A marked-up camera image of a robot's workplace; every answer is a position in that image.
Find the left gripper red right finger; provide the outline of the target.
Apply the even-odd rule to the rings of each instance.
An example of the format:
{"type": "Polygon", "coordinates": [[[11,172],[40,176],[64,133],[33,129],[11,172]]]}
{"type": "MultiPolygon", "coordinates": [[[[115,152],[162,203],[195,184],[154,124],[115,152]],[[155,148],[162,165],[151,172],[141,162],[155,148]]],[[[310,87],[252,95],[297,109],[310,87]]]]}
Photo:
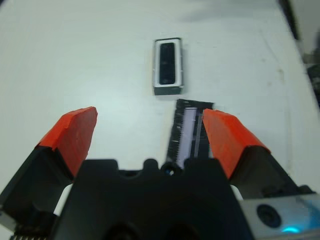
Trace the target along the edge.
{"type": "Polygon", "coordinates": [[[314,193],[307,185],[298,186],[271,151],[234,115],[205,109],[202,122],[213,157],[244,199],[314,193]]]}

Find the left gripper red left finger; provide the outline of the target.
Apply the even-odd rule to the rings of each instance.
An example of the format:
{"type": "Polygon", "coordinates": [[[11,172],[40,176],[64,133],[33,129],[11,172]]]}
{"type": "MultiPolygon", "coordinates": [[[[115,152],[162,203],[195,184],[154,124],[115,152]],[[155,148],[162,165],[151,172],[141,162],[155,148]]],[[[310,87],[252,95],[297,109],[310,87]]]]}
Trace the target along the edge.
{"type": "Polygon", "coordinates": [[[1,216],[28,220],[43,212],[54,212],[88,155],[97,117],[93,106],[61,116],[4,188],[0,195],[1,216]]]}

